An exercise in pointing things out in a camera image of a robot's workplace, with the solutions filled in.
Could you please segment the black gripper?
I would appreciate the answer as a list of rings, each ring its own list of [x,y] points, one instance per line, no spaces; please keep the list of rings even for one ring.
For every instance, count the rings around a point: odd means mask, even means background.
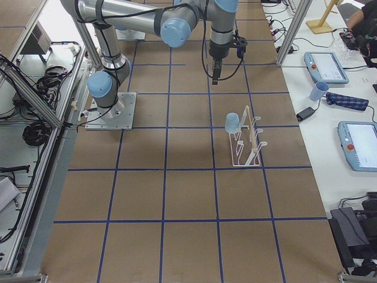
[[[218,85],[218,80],[221,77],[222,60],[229,54],[230,44],[217,44],[210,41],[209,54],[213,58],[213,76],[212,84]]]

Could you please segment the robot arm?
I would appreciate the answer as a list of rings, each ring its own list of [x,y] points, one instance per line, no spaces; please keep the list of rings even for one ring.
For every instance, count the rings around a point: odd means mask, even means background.
[[[88,89],[99,117],[115,120],[125,104],[118,90],[130,75],[131,63],[120,49],[120,40],[159,37],[171,48],[181,47],[197,24],[211,25],[209,54],[213,59],[213,84],[220,80],[221,65],[235,44],[234,24],[238,1],[174,1],[157,7],[133,1],[62,1],[79,24],[92,24],[101,51],[102,69],[91,75]]]

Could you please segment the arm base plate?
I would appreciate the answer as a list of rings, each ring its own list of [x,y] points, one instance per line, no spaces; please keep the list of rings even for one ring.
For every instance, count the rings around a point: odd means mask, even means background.
[[[118,41],[144,41],[145,32],[135,31],[133,29],[116,29]]]
[[[118,93],[118,101],[110,111],[98,108],[92,99],[91,107],[97,108],[88,114],[89,122],[85,124],[86,130],[131,130],[133,127],[136,92]]]

